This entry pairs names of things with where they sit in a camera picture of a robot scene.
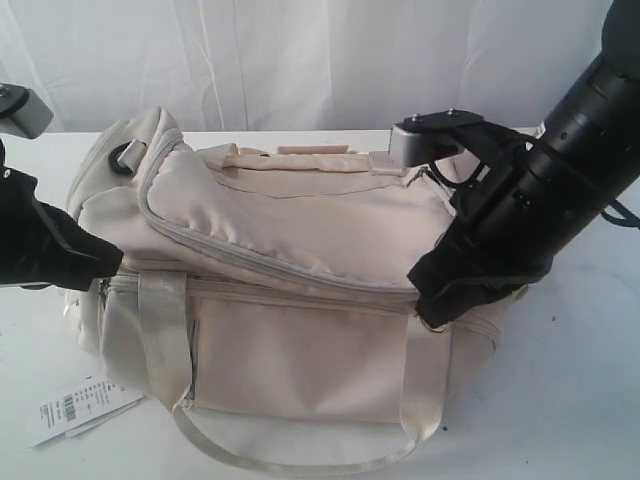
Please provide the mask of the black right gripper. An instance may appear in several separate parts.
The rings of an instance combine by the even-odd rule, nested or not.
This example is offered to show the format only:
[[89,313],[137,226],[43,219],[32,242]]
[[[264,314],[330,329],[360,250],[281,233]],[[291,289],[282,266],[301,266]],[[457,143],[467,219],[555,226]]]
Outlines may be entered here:
[[464,183],[451,200],[455,220],[408,273],[422,321],[438,329],[546,275],[600,212],[599,159],[523,146],[491,166],[470,152],[452,157]]

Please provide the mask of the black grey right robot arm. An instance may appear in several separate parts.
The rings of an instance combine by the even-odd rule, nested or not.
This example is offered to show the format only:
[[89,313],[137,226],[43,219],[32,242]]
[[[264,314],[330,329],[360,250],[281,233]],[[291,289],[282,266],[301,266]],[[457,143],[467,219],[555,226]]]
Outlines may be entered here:
[[620,194],[639,176],[639,5],[611,4],[601,50],[531,136],[479,114],[414,115],[403,157],[450,188],[455,216],[408,277],[431,328],[541,280],[597,217],[635,228]]

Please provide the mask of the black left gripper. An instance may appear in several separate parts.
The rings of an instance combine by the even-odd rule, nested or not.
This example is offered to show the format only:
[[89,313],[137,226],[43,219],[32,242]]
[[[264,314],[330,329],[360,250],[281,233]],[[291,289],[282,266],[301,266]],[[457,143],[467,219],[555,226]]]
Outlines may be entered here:
[[[39,203],[42,221],[37,184],[35,177],[6,165],[1,143],[1,287],[43,290],[53,285],[86,292],[95,280],[115,275],[123,252],[44,202]],[[38,255],[34,240],[43,241]]]

